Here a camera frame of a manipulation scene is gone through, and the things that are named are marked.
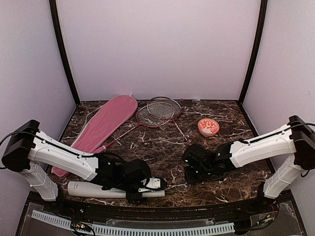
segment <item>bowl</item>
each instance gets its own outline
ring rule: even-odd
[[[218,133],[220,126],[215,120],[205,118],[198,122],[198,129],[203,136],[211,137]]]

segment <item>black frame post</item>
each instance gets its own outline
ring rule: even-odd
[[[56,0],[49,0],[49,4],[50,4],[51,17],[53,19],[53,24],[54,24],[54,29],[55,29],[56,40],[57,40],[57,44],[58,44],[58,48],[59,48],[60,57],[61,57],[61,60],[63,62],[63,68],[65,71],[65,75],[67,77],[74,102],[76,105],[79,105],[81,101],[79,98],[78,91],[75,87],[75,83],[74,83],[72,73],[70,70],[70,66],[69,66],[68,57],[67,57],[67,54],[65,52],[65,47],[64,47],[64,43],[63,43],[63,35],[61,32]]]
[[[265,17],[266,17],[266,12],[267,12],[267,3],[268,3],[268,0],[261,0],[261,3],[260,3],[258,24],[257,24],[257,30],[256,30],[254,44],[252,47],[251,59],[250,59],[250,63],[249,63],[248,68],[247,68],[247,72],[246,72],[245,80],[243,83],[242,91],[241,91],[240,97],[238,99],[238,102],[241,105],[244,103],[246,93],[247,93],[247,90],[250,86],[250,82],[252,79],[252,73],[254,71],[254,67],[256,64],[259,45],[260,45],[260,41],[261,41],[262,31],[264,28]]]

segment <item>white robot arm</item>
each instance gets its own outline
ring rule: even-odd
[[[273,132],[227,143],[216,153],[191,145],[183,155],[190,166],[185,168],[188,183],[220,180],[224,173],[251,162],[288,154],[287,160],[263,185],[264,197],[275,199],[301,173],[315,168],[315,132],[298,116]]]
[[[13,132],[2,157],[2,163],[5,168],[19,172],[46,201],[56,200],[58,187],[49,179],[40,163],[74,173],[90,183],[101,186],[101,190],[105,192],[114,189],[116,193],[120,190],[121,196],[123,191],[129,202],[140,201],[143,192],[154,190],[163,192],[166,187],[164,180],[152,177],[149,166],[143,160],[126,162],[110,152],[85,153],[52,139],[38,127],[38,121],[30,120]]]

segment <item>brown marble surface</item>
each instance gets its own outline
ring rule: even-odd
[[[70,145],[79,134],[85,120],[89,120],[104,103],[81,103],[66,129],[62,143]],[[206,149],[215,151],[220,144],[228,141],[253,137],[245,118],[234,101],[187,100],[180,104],[183,112],[175,121],[193,144],[199,144]],[[138,108],[145,105],[145,101],[138,102]],[[198,121],[202,118],[216,120],[220,125],[219,133],[210,138],[202,136],[197,127]],[[137,120],[134,115],[105,143],[112,141],[135,125],[137,125]],[[69,196],[67,183],[70,180],[82,181],[81,178],[70,174],[64,179],[59,179],[50,173],[51,167],[47,172],[52,181],[61,185],[67,199],[122,207],[195,207],[251,199],[256,196],[261,182],[271,176],[266,161],[262,160],[230,172],[224,181],[189,185],[184,180],[185,164],[181,160],[186,148],[187,143],[173,122],[155,129],[137,127],[109,148],[110,151],[119,154],[125,160],[134,158],[146,160],[153,176],[161,177],[168,182],[165,197],[150,198],[143,205],[130,205],[125,199],[91,199]]]

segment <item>white tube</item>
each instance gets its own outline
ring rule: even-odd
[[[70,196],[85,198],[126,198],[126,192],[120,189],[102,190],[102,186],[90,182],[70,181],[68,184]],[[164,197],[165,191],[148,191],[142,193],[144,198]]]

